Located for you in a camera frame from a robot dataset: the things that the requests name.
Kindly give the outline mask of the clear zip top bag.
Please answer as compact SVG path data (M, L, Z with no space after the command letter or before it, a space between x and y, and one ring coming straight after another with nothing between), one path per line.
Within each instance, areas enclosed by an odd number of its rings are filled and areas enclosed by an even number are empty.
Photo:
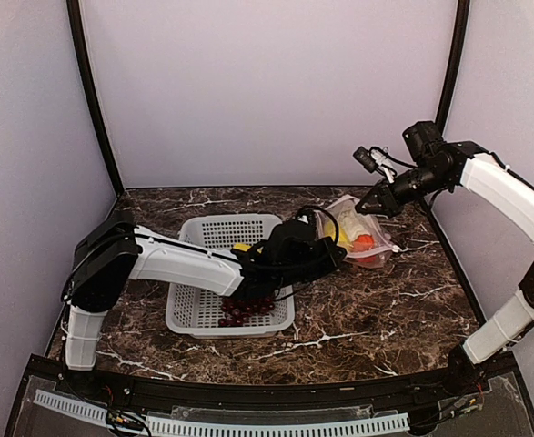
M338 246L347 252L344 262L365 269L382 268L402 249L375 216L356 212L357 203L355 197L345 195L325 208L326 212L317 210L318 235L332 239L336 236L336 226L330 218L333 217L338 224Z

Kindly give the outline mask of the orange toy pumpkin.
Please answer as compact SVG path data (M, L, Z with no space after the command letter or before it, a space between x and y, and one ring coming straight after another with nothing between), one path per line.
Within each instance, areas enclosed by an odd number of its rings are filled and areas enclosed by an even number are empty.
M370 234L359 234L352 242L354 252L364 252L375 248L376 242Z

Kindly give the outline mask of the yellow toy fruit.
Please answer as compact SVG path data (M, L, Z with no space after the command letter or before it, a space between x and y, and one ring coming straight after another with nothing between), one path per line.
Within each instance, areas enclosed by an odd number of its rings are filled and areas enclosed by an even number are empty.
M341 226L337 227L336 225L331 224L330 237L333 240L337 241L336 244L338 246L343 247L344 249L347 249L347 250L352 249L351 240L348 238L347 233Z
M247 244L243 244L243 243L237 243L234 245L234 247L232 248L232 251L242 251L242 252L247 252L251 249L251 247Z

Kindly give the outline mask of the dark red toy grapes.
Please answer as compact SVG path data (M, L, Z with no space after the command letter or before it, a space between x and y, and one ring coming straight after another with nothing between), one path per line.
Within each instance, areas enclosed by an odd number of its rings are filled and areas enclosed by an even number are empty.
M255 300L223 298L220 307L223 316L218 320L218 326L220 328L245 326L252 317L267 315L274 308L273 296Z

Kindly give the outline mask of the white plastic basket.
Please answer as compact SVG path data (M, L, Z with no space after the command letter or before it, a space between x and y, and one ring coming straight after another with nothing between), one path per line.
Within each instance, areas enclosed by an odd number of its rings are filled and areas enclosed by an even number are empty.
M182 225L178 239L214 250L229 252L235 244L253 245L267 239L282 222L273 214L233 214L191 218ZM268 338L289 328L295 320L292 287L279 291L282 299L266 314L249 318L241 326L220 327L225 317L222 300L211 291L170 284L166 305L166 325L177 334L199 340Z

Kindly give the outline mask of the white toy cauliflower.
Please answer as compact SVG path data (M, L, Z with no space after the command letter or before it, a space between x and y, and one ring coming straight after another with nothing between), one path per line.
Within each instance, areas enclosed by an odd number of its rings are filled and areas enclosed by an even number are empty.
M344 209L342 212L340 212L338 215L338 224L345 230L351 242L359 234L370 234L370 232L358 218L358 214L354 209Z

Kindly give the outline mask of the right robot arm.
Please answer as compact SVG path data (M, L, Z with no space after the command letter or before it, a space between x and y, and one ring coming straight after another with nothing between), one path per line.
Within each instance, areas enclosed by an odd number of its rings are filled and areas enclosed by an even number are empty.
M440 373L440 388L458 395L474 381L474 367L534 326L534 187L475 142L448 142L432 121L407 128L403 139L411 164L380 180L357 203L357 212L392 218L410 202L459 188L475 196L477 211L465 218L485 221L470 226L484 239L479 249L486 255L495 249L506 252L510 266L526 268L507 302L452 352L453 364Z

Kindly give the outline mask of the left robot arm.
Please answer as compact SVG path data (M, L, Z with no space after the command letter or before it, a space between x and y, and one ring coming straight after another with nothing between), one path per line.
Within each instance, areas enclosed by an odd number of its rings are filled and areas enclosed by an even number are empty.
M335 271L347 252L339 226L317 231L316 208L284 221L273 214L192 218L179 239L135 223L117 211L76 245L61 300L69 308L64 345L67 379L85 397L104 389L94 370L105 315L130 280L154 280L208 291L221 298L258 300L311 283Z

